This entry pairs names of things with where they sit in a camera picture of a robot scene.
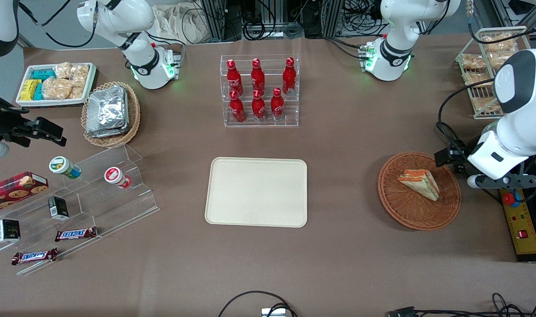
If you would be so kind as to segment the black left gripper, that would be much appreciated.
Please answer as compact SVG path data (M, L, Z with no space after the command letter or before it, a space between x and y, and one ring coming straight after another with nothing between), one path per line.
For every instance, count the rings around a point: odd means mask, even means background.
M451 142L448 148L440 150L434 154L437 168L452 164L456 174L468 174L466 170L469 147L462 140Z

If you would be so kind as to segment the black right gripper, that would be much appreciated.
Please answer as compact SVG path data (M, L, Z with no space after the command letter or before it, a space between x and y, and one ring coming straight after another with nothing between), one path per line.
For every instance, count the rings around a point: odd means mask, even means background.
M22 115L28 113L27 108L14 107L0 97L0 140L29 147L30 139L20 134L21 129L26 126L26 122L29 122ZM61 147L67 143L67 139L62 136L63 128L44 117L37 117L31 121L30 126L37 133L32 135L33 139L48 140Z

